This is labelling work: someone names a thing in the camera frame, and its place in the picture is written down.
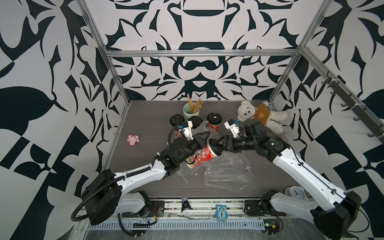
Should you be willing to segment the clear plastic carrier bag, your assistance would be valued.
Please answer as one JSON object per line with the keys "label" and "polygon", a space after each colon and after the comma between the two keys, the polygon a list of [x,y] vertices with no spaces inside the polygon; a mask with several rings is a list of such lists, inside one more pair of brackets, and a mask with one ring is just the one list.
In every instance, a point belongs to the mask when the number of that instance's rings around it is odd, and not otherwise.
{"label": "clear plastic carrier bag", "polygon": [[[192,133],[193,133],[193,135],[202,134],[203,140],[205,138],[208,138],[207,143],[209,142],[210,139],[218,140],[220,138],[219,133],[216,132],[213,128],[211,128],[208,125],[208,121],[203,121],[202,124],[198,128],[192,130]],[[200,168],[208,166],[211,161],[205,162],[204,164],[197,166],[196,168],[192,168],[192,169],[188,168],[187,164],[185,162],[183,162],[180,165],[180,169],[177,171],[177,174],[179,176],[184,176],[184,177],[187,175],[193,174],[194,172],[196,172]]]}

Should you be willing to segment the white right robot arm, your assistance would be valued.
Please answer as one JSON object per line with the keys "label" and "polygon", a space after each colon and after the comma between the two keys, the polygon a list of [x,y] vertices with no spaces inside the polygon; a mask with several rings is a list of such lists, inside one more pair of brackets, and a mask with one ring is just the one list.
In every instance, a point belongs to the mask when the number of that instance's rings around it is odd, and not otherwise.
{"label": "white right robot arm", "polygon": [[256,151],[259,156],[288,173],[313,198],[301,200],[269,190],[261,197],[261,203],[269,211],[286,213],[313,223],[331,240],[341,239],[358,216],[361,197],[325,179],[299,158],[293,147],[280,137],[269,137],[266,132],[257,133],[253,125],[245,125],[244,129],[243,136],[233,129],[231,136],[209,140],[212,152],[219,156],[224,151]]}

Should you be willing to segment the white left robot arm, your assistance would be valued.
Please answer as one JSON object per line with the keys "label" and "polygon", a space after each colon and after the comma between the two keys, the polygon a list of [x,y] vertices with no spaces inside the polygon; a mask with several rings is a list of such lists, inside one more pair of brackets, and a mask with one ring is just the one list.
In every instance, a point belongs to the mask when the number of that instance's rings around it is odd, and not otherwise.
{"label": "white left robot arm", "polygon": [[182,163],[208,143],[208,138],[201,134],[196,134],[192,140],[178,138],[150,164],[120,173],[113,173],[110,169],[102,171],[81,194],[82,202],[71,214],[71,221],[89,219],[92,225],[97,225],[113,214],[144,213],[150,200],[143,191],[133,194],[133,199],[127,203],[123,196],[148,183],[172,176]]}

